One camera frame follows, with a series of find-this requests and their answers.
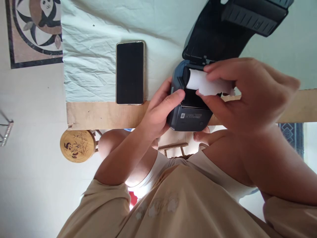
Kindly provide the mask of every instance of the portable thermal printer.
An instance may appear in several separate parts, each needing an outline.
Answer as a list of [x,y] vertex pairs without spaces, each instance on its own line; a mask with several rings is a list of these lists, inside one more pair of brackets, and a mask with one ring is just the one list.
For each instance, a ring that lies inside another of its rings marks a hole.
[[207,64],[239,57],[254,34],[268,37],[275,31],[293,2],[229,0],[221,4],[220,0],[208,0],[186,39],[184,60],[173,73],[170,94],[178,89],[186,93],[184,100],[167,117],[173,130],[201,131],[213,114],[195,90],[186,88],[190,69],[203,71]]

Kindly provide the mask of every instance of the gold phone frame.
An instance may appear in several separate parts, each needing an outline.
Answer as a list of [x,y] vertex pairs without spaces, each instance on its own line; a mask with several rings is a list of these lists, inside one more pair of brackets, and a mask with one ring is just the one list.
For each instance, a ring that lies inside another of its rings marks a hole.
[[[128,44],[128,43],[143,43],[143,102],[141,104],[118,104],[117,103],[117,49],[118,45],[120,44]],[[116,44],[116,104],[117,105],[142,105],[145,101],[145,95],[144,95],[144,82],[145,82],[145,41],[143,40],[137,40],[137,41],[129,41],[129,42],[120,42]]]

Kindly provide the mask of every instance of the printer lid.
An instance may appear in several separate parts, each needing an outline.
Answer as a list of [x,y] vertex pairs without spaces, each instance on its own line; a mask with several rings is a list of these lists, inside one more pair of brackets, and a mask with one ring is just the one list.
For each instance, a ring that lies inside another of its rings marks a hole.
[[190,31],[183,58],[209,64],[239,57],[254,34],[271,35],[294,0],[208,0]]

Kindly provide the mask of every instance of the black phone screen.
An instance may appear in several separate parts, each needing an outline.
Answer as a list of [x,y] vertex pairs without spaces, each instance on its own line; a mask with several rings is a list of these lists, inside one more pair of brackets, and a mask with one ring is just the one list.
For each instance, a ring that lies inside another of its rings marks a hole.
[[143,103],[144,43],[117,45],[116,102],[117,104]]

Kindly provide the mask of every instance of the white tablecloth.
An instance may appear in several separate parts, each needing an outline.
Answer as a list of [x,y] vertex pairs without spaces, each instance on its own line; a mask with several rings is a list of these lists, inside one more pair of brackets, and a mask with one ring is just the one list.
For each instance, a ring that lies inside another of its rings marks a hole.
[[[146,42],[146,99],[182,59],[186,37],[206,0],[62,0],[66,101],[115,101],[116,44]],[[295,0],[268,38],[255,35],[242,57],[255,57],[317,88],[317,1]]]

